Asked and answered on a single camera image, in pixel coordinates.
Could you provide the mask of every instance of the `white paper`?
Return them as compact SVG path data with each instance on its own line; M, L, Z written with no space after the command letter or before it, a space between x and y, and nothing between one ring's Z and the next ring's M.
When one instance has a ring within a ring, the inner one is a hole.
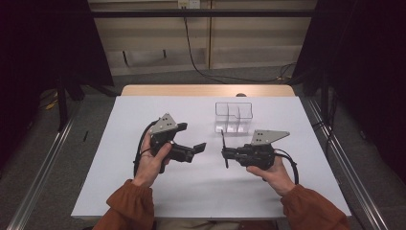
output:
M350 210L337 185L299 98L118 97L72 213L75 218L101 217L105 201L132 178L133 160L144 129L169 113L176 123L188 123L175 142L193 147L206 142L191 163L170 161L152 186L158 219L273 219L284 217L280 197L238 162L226 169L221 134L214 132L215 103L251 103L248 133L226 135L226 145L251 142L255 129L289 131L272 144L288 152L298 164L300 184L315 190L347 216ZM289 162L283 161L291 178Z

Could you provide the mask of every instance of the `black cable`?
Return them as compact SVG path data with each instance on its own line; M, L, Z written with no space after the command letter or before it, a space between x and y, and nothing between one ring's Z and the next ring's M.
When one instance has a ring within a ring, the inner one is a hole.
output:
M291 78L290 80L285 82L285 84L295 85L303 83L309 76L312 76L314 74L317 74L317 68L315 67L307 68L300 75L296 76L295 78Z
M143 155L144 153L146 153L146 152L149 151L149 150L151 150L151 148L143 150L143 151L140 153L140 155Z
M283 154L279 154L279 153L274 153L276 156L283 157L290 162L290 165L292 166L293 174L295 176L295 184L299 184L299 172L298 172L298 168L297 168L298 164L296 164L296 162L293 161L292 157L286 151L284 151L282 149L274 149L274 150L281 151L285 154L285 155L283 155Z
M286 64L286 65L284 65L284 66L281 67L281 69L280 69L280 78L281 78L280 84L282 84L282 80L283 80L283 75L284 75L284 73L286 73L286 71L287 71L291 66L293 66L293 65L296 65L296 62L292 62L292 63L290 63L290 64Z
M313 129L313 131L316 132L317 130L319 130L324 125L325 124L323 122L321 122L316 128Z
M194 59L192 56L192 48L191 48L191 41L189 39L189 27L188 27L188 19L186 17L183 18L185 22L185 29L186 29L186 37L188 39L188 46L189 46L189 55L191 57L191 62L194 70L199 73L202 77L212 80L212 81L217 81L223 84L227 84L226 82L222 80L216 80L215 78L223 78L223 79L231 79L231 80L238 80L238 81L251 81L251 82L257 82L257 83L267 83L267 82L272 82L272 81L277 81L279 78L274 78L272 80L248 80L248 79L242 79L242 78L236 78L236 77L230 77L230 76L221 76L221 75L208 75L202 73L200 70L197 69L196 65L194 64Z
M329 122L329 130L328 131L328 137L326 140L326 150L325 150L325 156L326 156L326 160L329 162L328 159L328 144L331 141L331 137L333 135L333 131L334 131L334 119L335 119L335 112L337 111L337 105L338 105L338 95L336 94L336 92L334 91L333 97L331 99L331 108L329 110L328 113L328 122Z
M324 125L325 123L324 122L318 122L318 123L316 123L316 124L312 124L311 126L314 128L314 127L316 127L316 126L322 126L322 125Z
M140 142L138 143L137 154L135 155L135 160L132 162L132 163L134 163L134 176L135 176L135 174L137 173L138 166L140 165L141 155L145 152L145 151L143 151L143 152L140 153L140 151L141 151L141 145L143 144L143 140L144 140L144 136L146 135L146 133L148 132L148 130L149 130L153 125L155 125L158 121L159 121L159 120L156 120L156 121L151 122L151 124L149 124L149 125L146 127L146 129L144 130L143 135L141 135Z

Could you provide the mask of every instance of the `metal rail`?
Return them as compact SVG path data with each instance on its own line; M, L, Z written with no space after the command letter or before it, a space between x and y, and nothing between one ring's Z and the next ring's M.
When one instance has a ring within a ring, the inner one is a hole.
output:
M310 100L309 104L317 121L322 122L323 119L322 116L320 115L321 109L319 105L314 100ZM328 139L330 127L322 126L322 131L325 134L326 138ZM354 167L347 158L346 153L344 152L340 142L338 141L334 133L330 135L329 144L333 150L335 157L337 158L338 163L340 164L341 169L343 170L347 180L349 181L352 190L354 191L356 197L358 198L358 201L360 202L362 208L364 209L364 212L367 215L373 229L375 230L389 229L384 219L382 218L376 204L374 203L370 194L367 192L366 188L364 187L363 183L358 177L358 174L355 172Z
M314 10L92 10L89 11L37 11L44 15L60 17L92 16L95 18L126 17L332 17L345 15L345 11Z
M78 115L80 106L81 102L75 103L74 107L71 110L72 111L71 118L68 120L68 123L63 128L63 130L56 135L56 139L52 144L50 150L48 151L48 154L44 162L42 163L42 166L39 169L35 177L35 180L30 187L30 190L27 192L23 201L21 202L20 206L18 207L17 211L12 217L9 226L7 227L7 230L22 230L27 224L27 221L31 215L31 212L33 211L34 206L36 205L36 202L39 199L39 196L41 195L41 192L45 186L45 183L57 159L57 156L60 150L62 149L62 146L66 140L66 137L69 134L69 131L71 130L72 124L76 116Z

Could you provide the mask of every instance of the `clear plastic box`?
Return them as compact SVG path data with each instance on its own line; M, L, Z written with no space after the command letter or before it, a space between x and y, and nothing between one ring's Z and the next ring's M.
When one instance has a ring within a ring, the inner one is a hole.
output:
M215 132L248 132L252 119L250 103L215 104Z

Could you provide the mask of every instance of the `human hand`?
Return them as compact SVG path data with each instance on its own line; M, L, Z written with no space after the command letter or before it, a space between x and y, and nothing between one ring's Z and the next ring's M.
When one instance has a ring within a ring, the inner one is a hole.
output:
M256 166L249 166L247 167L247 172L265 179L279 196L285 196L295 187L295 183L293 183L287 174L280 156L275 157L274 165L266 171Z
M159 149L158 153L153 156L150 150L150 140L151 136L147 133L144 136L144 141L141 146L142 154L140 165L138 166L137 173L132 180L134 185L140 187L150 187L158 176L161 164L163 163L167 165L169 163L169 159L165 160L165 162L162 161L170 152L172 145L170 143L165 143L161 149Z

